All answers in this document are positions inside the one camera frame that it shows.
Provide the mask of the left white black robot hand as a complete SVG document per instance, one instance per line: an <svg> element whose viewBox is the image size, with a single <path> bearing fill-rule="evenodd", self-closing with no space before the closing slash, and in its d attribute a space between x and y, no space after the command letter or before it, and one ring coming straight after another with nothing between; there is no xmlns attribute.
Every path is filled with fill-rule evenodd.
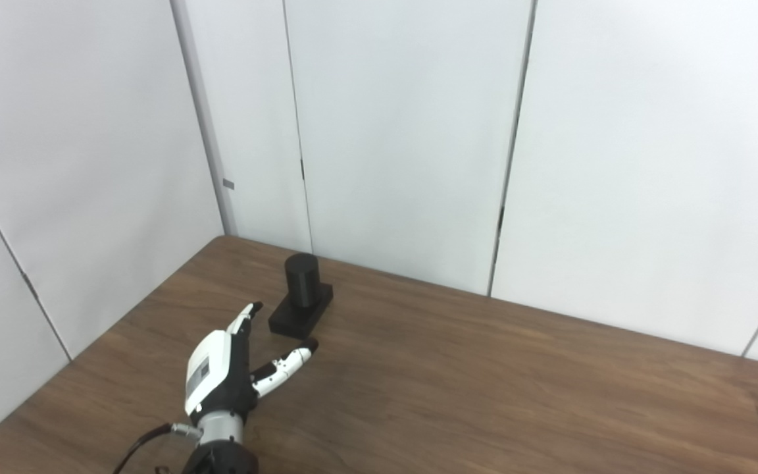
<svg viewBox="0 0 758 474"><path fill-rule="evenodd" d="M184 411L193 424L220 411L246 420L259 399L288 381L318 350L318 340L308 337L282 357L250 369L249 337L262 306L259 301L247 304L225 330L208 333L190 356Z"/></svg>

